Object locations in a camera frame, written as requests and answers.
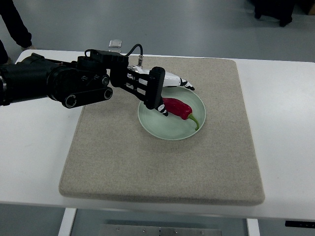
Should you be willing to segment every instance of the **green pepper stem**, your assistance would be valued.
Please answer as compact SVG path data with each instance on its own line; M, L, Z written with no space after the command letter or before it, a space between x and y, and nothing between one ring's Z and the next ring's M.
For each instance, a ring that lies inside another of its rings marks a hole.
M196 122L197 127L195 128L195 130L197 131L197 130L199 129L199 123L198 123L198 121L196 120L196 118L192 115L192 113L190 113L187 118L192 119L193 121Z

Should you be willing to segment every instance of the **light green bowl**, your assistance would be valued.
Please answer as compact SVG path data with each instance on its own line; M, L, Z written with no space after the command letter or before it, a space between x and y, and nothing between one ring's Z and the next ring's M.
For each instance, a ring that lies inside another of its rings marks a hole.
M165 140L181 140L194 135L202 128L206 120L206 108L194 92L181 87L163 88L162 97L176 98L190 105L193 116L199 122L199 129L195 130L196 123L191 119L183 120L170 112L165 117L155 109L147 109L143 102L140 102L139 121L150 134Z

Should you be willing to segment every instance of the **beige felt mat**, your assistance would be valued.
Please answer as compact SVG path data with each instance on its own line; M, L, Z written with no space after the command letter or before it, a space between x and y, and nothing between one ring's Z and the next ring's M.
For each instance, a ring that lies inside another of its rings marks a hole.
M129 64L137 64L131 57ZM207 117L195 135L149 134L139 101L120 88L85 106L60 181L68 197L151 203L257 205L264 192L234 61L145 57L191 82Z

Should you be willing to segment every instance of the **person's leg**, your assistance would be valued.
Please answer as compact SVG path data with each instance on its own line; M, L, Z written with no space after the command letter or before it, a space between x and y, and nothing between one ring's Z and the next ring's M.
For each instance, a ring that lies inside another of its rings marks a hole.
M6 53L4 45L0 40L0 64L7 63L8 59L9 59L8 54Z
M24 26L12 0L1 0L0 14L13 40L22 48L31 46L32 35Z

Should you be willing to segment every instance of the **black robotic arm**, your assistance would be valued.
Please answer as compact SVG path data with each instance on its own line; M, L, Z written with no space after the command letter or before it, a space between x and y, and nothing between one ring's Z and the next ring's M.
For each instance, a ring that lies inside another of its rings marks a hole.
M159 107L167 116L161 97L165 70L154 67L149 74L139 74L128 63L128 55L93 49L73 62L33 53L16 65L0 66L0 106L47 96L67 108L83 106L110 99L111 83L137 96L148 109Z

